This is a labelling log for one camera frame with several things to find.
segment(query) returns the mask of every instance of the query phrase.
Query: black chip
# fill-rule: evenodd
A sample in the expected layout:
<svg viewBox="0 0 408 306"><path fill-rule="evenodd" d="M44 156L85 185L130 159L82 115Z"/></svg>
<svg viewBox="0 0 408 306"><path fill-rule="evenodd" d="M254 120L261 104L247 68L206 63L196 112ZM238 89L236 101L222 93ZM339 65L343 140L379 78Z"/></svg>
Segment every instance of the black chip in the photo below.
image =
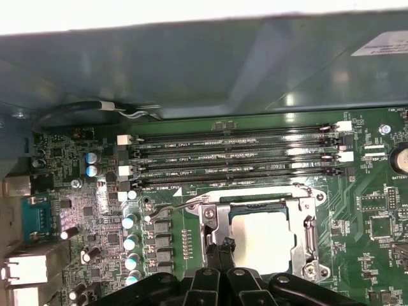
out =
<svg viewBox="0 0 408 306"><path fill-rule="evenodd" d="M72 202L71 202L70 199L61 200L59 202L59 206L61 208L71 208L72 207Z"/></svg>
<svg viewBox="0 0 408 306"><path fill-rule="evenodd" d="M146 257L149 259L154 259L156 258L156 252L147 252Z"/></svg>
<svg viewBox="0 0 408 306"><path fill-rule="evenodd" d="M227 122L227 123L225 124L225 128L226 128L226 129L235 129L235 128L237 128L237 127L235 126L235 123L234 123L234 122Z"/></svg>
<svg viewBox="0 0 408 306"><path fill-rule="evenodd" d="M148 239L145 240L145 244L146 245L154 245L154 244L156 244L156 239L148 238Z"/></svg>
<svg viewBox="0 0 408 306"><path fill-rule="evenodd" d="M106 174L106 183L116 182L116 175L113 172L108 172Z"/></svg>
<svg viewBox="0 0 408 306"><path fill-rule="evenodd" d="M93 215L93 214L94 214L94 209L93 209L92 206L85 206L85 207L83 208L83 210L84 210L83 215L84 215L85 217L89 217L90 215Z"/></svg>
<svg viewBox="0 0 408 306"><path fill-rule="evenodd" d="M388 290L382 290L379 293L380 296L380 301L383 304L389 304L391 301L391 292L389 292Z"/></svg>
<svg viewBox="0 0 408 306"><path fill-rule="evenodd" d="M376 302L376 301L378 301L377 293L374 292L374 291L368 292L368 299L370 300L370 302Z"/></svg>
<svg viewBox="0 0 408 306"><path fill-rule="evenodd" d="M104 156L113 156L113 148L112 147L107 147L103 149Z"/></svg>
<svg viewBox="0 0 408 306"><path fill-rule="evenodd" d="M157 273L157 267L156 266L149 266L147 267L148 273Z"/></svg>
<svg viewBox="0 0 408 306"><path fill-rule="evenodd" d="M343 145L353 145L354 136L352 135L343 136L341 140Z"/></svg>
<svg viewBox="0 0 408 306"><path fill-rule="evenodd" d="M338 236L338 235L341 235L341 234L342 234L342 229L341 229L341 228L332 228L332 229L330 230L330 232L331 232L331 234L332 234L333 236Z"/></svg>
<svg viewBox="0 0 408 306"><path fill-rule="evenodd" d="M91 277L100 277L101 270L100 269L91 269Z"/></svg>
<svg viewBox="0 0 408 306"><path fill-rule="evenodd" d="M108 198L109 200L117 200L117 193L109 193Z"/></svg>
<svg viewBox="0 0 408 306"><path fill-rule="evenodd" d="M130 181L120 182L119 191L130 191L131 183Z"/></svg>
<svg viewBox="0 0 408 306"><path fill-rule="evenodd" d="M364 279L369 279L369 278L371 278L371 272L363 272L363 278L364 278Z"/></svg>
<svg viewBox="0 0 408 306"><path fill-rule="evenodd" d="M145 231L154 231L154 224L146 224Z"/></svg>
<svg viewBox="0 0 408 306"><path fill-rule="evenodd" d="M62 156L62 149L61 148L53 148L52 155L54 157L61 157Z"/></svg>
<svg viewBox="0 0 408 306"><path fill-rule="evenodd" d="M108 243L109 244L118 244L119 243L118 234L108 234Z"/></svg>
<svg viewBox="0 0 408 306"><path fill-rule="evenodd" d="M127 150L118 151L117 159L119 161L127 161L129 159L129 152Z"/></svg>

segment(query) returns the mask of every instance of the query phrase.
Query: metal bracket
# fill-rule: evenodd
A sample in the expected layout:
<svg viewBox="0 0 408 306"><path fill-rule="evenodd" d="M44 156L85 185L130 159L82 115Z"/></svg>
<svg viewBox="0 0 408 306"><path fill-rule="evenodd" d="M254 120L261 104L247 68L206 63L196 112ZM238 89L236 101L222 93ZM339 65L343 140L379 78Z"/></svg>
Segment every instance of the metal bracket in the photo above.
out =
<svg viewBox="0 0 408 306"><path fill-rule="evenodd" d="M280 200L219 202L221 198L227 196L282 193L291 194L291 197ZM207 266L207 247L211 244L221 245L226 237L233 238L229 217L231 209L269 204L286 207L289 215L289 230L296 235L296 245L291 249L292 274L308 281L319 282L330 276L330 269L319 264L316 229L316 206L326 199L324 192L300 184L232 189L210 191L197 196L188 201L194 206L187 207L186 211L199 217L202 261L203 266Z"/></svg>

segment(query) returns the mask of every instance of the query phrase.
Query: screw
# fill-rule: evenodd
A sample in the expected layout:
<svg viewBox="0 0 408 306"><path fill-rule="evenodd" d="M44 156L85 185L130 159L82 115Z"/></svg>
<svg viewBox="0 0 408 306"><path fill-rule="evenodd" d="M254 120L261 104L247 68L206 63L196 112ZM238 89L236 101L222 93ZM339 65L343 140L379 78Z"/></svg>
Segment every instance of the screw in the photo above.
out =
<svg viewBox="0 0 408 306"><path fill-rule="evenodd" d="M289 279L286 276L278 276L277 280L281 284L287 284L289 282Z"/></svg>
<svg viewBox="0 0 408 306"><path fill-rule="evenodd" d="M211 269L206 269L206 270L203 272L203 274L206 275L206 276L209 276L209 275L212 275L212 271L211 271Z"/></svg>
<svg viewBox="0 0 408 306"><path fill-rule="evenodd" d="M215 216L215 211L214 209L211 208L207 208L206 210L204 210L204 217L206 217L207 219L212 219Z"/></svg>
<svg viewBox="0 0 408 306"><path fill-rule="evenodd" d="M387 125L387 124L381 124L378 132L380 132L380 134L382 135L387 135L391 133L391 126Z"/></svg>
<svg viewBox="0 0 408 306"><path fill-rule="evenodd" d="M320 271L320 275L323 276L323 277L326 277L327 275L329 275L329 272L328 272L328 270L323 269L323 270Z"/></svg>
<svg viewBox="0 0 408 306"><path fill-rule="evenodd" d="M306 265L305 267L305 273L307 274L308 277L313 277L316 275L316 271L314 269L314 266L312 265Z"/></svg>
<svg viewBox="0 0 408 306"><path fill-rule="evenodd" d="M82 187L82 183L81 183L80 180L72 180L72 181L71 181L71 187L72 187L72 188L75 188L75 189L81 188L81 187Z"/></svg>
<svg viewBox="0 0 408 306"><path fill-rule="evenodd" d="M236 269L234 271L234 274L237 275L237 276L242 276L242 275L245 275L245 271L243 271L241 269Z"/></svg>

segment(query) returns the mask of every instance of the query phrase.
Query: white plastic tab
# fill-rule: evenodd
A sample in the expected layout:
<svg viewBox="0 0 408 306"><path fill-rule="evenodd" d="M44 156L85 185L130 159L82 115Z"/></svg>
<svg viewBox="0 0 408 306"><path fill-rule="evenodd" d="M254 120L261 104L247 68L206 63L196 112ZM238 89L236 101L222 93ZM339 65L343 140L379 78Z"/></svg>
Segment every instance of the white plastic tab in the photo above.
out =
<svg viewBox="0 0 408 306"><path fill-rule="evenodd" d="M126 191L119 191L118 193L117 193L117 200L119 201L119 202L125 202L125 201L127 201L128 200L128 194L127 194L127 192Z"/></svg>
<svg viewBox="0 0 408 306"><path fill-rule="evenodd" d="M116 140L117 145L131 145L133 143L131 135L117 135Z"/></svg>
<svg viewBox="0 0 408 306"><path fill-rule="evenodd" d="M339 156L339 161L341 163L345 163L347 161L354 161L354 152L353 151L339 152L337 155Z"/></svg>
<svg viewBox="0 0 408 306"><path fill-rule="evenodd" d="M120 177L133 175L133 166L119 166L118 173Z"/></svg>
<svg viewBox="0 0 408 306"><path fill-rule="evenodd" d="M336 132L350 132L353 130L351 121L338 121L336 123Z"/></svg>

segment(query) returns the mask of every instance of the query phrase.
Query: mounting screw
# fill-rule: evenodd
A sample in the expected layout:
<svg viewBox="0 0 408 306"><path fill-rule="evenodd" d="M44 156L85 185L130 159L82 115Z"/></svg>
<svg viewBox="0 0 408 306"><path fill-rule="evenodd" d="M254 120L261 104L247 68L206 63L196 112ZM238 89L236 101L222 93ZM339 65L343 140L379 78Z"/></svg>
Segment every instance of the mounting screw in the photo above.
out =
<svg viewBox="0 0 408 306"><path fill-rule="evenodd" d="M304 271L305 271L305 274L306 274L307 277L312 278L312 277L316 276L316 269L311 264L306 265L305 268L304 268Z"/></svg>
<svg viewBox="0 0 408 306"><path fill-rule="evenodd" d="M326 277L327 275L329 275L329 271L326 270L326 269L323 269L323 270L320 271L320 275L323 276L323 277Z"/></svg>
<svg viewBox="0 0 408 306"><path fill-rule="evenodd" d="M378 132L380 132L380 134L382 135L387 135L391 133L391 126L387 125L387 124L381 124Z"/></svg>
<svg viewBox="0 0 408 306"><path fill-rule="evenodd" d="M245 275L245 271L243 271L241 269L236 269L234 271L234 274L237 275L237 276L243 276L243 275Z"/></svg>
<svg viewBox="0 0 408 306"><path fill-rule="evenodd" d="M82 187L82 183L81 183L80 180L72 180L72 181L71 181L71 187L72 187L72 188L75 188L75 189L81 188L81 187Z"/></svg>
<svg viewBox="0 0 408 306"><path fill-rule="evenodd" d="M277 280L281 284L287 284L289 282L289 279L286 276L278 276Z"/></svg>
<svg viewBox="0 0 408 306"><path fill-rule="evenodd" d="M204 217L206 217L207 219L212 219L215 216L215 211L214 209L211 208L207 208L206 210L204 210Z"/></svg>

